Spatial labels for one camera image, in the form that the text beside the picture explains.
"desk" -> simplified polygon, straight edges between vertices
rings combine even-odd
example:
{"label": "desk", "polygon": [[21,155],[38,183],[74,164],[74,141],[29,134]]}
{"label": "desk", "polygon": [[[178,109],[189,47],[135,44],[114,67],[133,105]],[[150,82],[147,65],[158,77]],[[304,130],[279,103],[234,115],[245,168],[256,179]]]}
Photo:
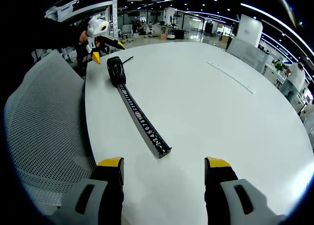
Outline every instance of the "desk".
{"label": "desk", "polygon": [[280,85],[282,85],[286,80],[286,77],[282,76],[281,75],[282,73],[279,73],[274,66],[269,65],[268,63],[266,63],[265,66],[267,68],[264,73],[264,76],[276,87],[280,87]]}
{"label": "desk", "polygon": [[[162,159],[154,158],[109,80],[106,60],[114,56],[134,56],[124,64],[127,87],[172,147]],[[139,46],[101,61],[87,66],[87,127],[96,163],[125,159],[122,213],[130,224],[206,224],[206,156],[229,162],[276,214],[296,205],[312,176],[312,147],[292,106],[252,67],[192,42]],[[207,62],[235,74],[255,94]]]}

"person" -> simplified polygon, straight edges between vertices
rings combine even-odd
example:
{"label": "person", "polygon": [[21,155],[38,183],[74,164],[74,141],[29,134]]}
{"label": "person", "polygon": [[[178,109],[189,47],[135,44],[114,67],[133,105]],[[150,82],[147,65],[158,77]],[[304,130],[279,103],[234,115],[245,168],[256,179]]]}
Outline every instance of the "person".
{"label": "person", "polygon": [[305,81],[305,72],[302,63],[293,63],[285,72],[289,77],[284,81],[280,87],[280,92],[286,97],[286,99],[292,103],[295,97],[302,89]]}
{"label": "person", "polygon": [[131,22],[133,33],[136,33],[137,25],[134,21]]}
{"label": "person", "polygon": [[309,116],[313,108],[313,104],[314,104],[314,99],[306,107],[304,107],[304,110],[301,112],[301,115],[300,115],[302,122],[304,122],[306,118]]}

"gray mesh chair back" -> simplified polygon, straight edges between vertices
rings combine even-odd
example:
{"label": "gray mesh chair back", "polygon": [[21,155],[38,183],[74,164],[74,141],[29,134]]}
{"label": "gray mesh chair back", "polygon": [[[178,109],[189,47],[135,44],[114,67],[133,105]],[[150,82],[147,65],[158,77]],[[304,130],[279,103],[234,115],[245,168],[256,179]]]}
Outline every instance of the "gray mesh chair back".
{"label": "gray mesh chair back", "polygon": [[35,202],[61,205],[62,195],[96,167],[83,135],[84,81],[59,53],[35,64],[4,108],[7,144]]}

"shelf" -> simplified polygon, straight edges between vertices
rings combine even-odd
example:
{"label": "shelf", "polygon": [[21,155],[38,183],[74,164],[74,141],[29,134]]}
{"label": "shelf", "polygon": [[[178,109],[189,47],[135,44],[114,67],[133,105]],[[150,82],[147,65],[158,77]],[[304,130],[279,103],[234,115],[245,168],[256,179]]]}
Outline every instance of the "shelf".
{"label": "shelf", "polygon": [[58,19],[58,22],[63,22],[65,20],[71,19],[72,17],[74,17],[74,16],[76,16],[78,14],[87,12],[89,10],[94,10],[94,9],[97,9],[97,8],[100,8],[100,7],[108,6],[108,5],[112,5],[112,0],[106,1],[106,2],[97,3],[97,4],[93,4],[93,5],[90,5],[90,6],[81,8],[81,9],[78,9],[78,10],[72,12],[72,13],[69,13],[68,15],[66,15],[63,18]]}

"office chair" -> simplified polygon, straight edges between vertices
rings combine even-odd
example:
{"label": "office chair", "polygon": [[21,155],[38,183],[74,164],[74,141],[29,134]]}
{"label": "office chair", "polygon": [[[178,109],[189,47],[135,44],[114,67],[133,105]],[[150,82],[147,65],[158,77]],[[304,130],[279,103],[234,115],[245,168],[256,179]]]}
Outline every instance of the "office chair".
{"label": "office chair", "polygon": [[150,37],[150,38],[153,37],[153,36],[152,36],[152,33],[153,33],[153,31],[152,31],[152,25],[147,25],[146,23],[144,23],[144,24],[143,24],[143,29],[144,29],[144,31],[145,31],[145,33],[146,33],[146,35],[144,36],[144,38],[146,38],[147,36]]}
{"label": "office chair", "polygon": [[130,36],[130,35],[133,35],[132,25],[123,25],[122,26],[122,31],[121,31],[121,36],[122,36],[122,39],[123,39],[124,36],[126,37],[126,39],[122,40],[121,42],[125,43],[126,41],[128,41],[128,42],[133,41],[133,39],[129,39],[128,38],[128,36]]}
{"label": "office chair", "polygon": [[28,71],[6,102],[8,149],[36,205],[61,206],[62,195],[96,167],[83,89],[83,79],[52,51]]}

